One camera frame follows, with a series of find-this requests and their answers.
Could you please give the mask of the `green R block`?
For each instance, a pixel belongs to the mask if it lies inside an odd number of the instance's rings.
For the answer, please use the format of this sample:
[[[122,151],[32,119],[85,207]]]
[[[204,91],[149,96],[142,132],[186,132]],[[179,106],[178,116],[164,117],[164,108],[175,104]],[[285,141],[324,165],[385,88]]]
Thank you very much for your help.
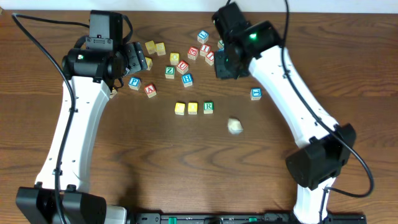
[[[203,113],[212,114],[214,112],[214,104],[211,101],[206,101],[203,103]]]

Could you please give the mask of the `yellow C block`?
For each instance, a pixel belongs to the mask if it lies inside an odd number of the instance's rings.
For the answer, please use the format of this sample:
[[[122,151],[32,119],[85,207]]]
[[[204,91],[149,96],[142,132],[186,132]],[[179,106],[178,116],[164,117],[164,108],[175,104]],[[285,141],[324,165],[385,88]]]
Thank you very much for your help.
[[[184,115],[185,114],[185,103],[177,102],[175,104],[175,114]]]

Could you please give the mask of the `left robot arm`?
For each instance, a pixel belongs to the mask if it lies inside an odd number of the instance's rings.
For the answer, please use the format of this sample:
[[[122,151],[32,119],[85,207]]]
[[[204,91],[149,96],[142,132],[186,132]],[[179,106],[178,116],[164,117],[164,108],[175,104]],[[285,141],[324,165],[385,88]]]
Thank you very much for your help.
[[[103,110],[127,75],[147,68],[142,47],[123,34],[126,15],[90,13],[80,37],[56,69],[63,98],[52,145],[33,187],[20,187],[16,205],[31,223],[127,223],[124,207],[90,194],[90,165]]]

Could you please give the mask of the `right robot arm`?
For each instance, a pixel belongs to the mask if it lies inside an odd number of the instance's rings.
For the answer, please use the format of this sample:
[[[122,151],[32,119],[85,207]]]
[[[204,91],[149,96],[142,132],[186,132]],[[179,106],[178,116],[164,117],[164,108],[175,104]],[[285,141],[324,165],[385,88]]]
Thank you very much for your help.
[[[326,205],[333,183],[348,162],[356,140],[352,125],[339,125],[312,95],[285,47],[286,36],[269,21],[251,24],[229,2],[213,14],[224,43],[215,53],[220,79],[255,78],[281,112],[298,146],[286,166],[297,183],[291,213],[267,213],[264,223],[364,223],[354,214],[330,214]]]

